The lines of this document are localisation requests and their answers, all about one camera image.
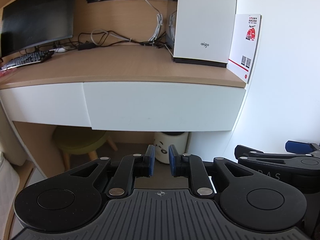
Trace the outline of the white panda trash bin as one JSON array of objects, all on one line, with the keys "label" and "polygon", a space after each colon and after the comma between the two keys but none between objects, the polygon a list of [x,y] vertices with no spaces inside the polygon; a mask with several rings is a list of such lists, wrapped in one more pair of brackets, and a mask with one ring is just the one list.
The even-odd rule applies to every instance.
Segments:
[{"label": "white panda trash bin", "polygon": [[169,146],[174,145],[179,154],[184,154],[188,136],[189,132],[155,132],[155,158],[161,163],[169,164]]}]

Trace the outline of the green wooden stool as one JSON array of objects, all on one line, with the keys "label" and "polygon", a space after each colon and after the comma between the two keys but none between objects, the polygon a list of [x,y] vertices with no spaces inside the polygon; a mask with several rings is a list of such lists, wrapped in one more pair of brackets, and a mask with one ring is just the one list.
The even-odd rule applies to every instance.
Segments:
[{"label": "green wooden stool", "polygon": [[53,141],[62,152],[66,171],[71,169],[71,155],[87,154],[90,160],[98,159],[97,149],[104,143],[108,143],[112,150],[118,150],[107,131],[89,127],[57,126],[53,131]]}]

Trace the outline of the white aigo computer case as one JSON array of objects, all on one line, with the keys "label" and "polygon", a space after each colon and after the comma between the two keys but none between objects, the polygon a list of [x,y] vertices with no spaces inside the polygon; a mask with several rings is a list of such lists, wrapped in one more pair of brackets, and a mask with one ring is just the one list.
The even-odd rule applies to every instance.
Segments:
[{"label": "white aigo computer case", "polygon": [[168,2],[168,48],[176,63],[225,68],[228,63],[237,0]]}]

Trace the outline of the white red cardboard box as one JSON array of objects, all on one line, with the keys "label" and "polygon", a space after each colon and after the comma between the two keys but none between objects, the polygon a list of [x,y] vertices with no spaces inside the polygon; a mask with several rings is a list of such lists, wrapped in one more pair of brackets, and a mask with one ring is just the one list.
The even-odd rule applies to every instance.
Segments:
[{"label": "white red cardboard box", "polygon": [[259,41],[261,14],[236,14],[227,69],[248,84]]}]

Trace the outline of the black keyboard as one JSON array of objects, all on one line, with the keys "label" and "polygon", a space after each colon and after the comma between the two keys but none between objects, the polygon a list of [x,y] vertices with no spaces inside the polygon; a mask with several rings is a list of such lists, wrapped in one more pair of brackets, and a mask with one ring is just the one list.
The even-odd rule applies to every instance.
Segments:
[{"label": "black keyboard", "polygon": [[38,64],[50,59],[54,54],[53,50],[36,51],[33,53],[25,54],[20,57],[8,61],[1,70],[7,70],[17,67],[28,66],[31,64]]}]

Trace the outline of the black computer monitor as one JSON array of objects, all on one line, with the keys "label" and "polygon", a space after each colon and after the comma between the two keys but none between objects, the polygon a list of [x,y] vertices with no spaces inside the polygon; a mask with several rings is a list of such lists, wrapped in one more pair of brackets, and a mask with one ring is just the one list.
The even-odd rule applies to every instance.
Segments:
[{"label": "black computer monitor", "polygon": [[1,56],[73,37],[75,0],[15,0],[3,9]]}]

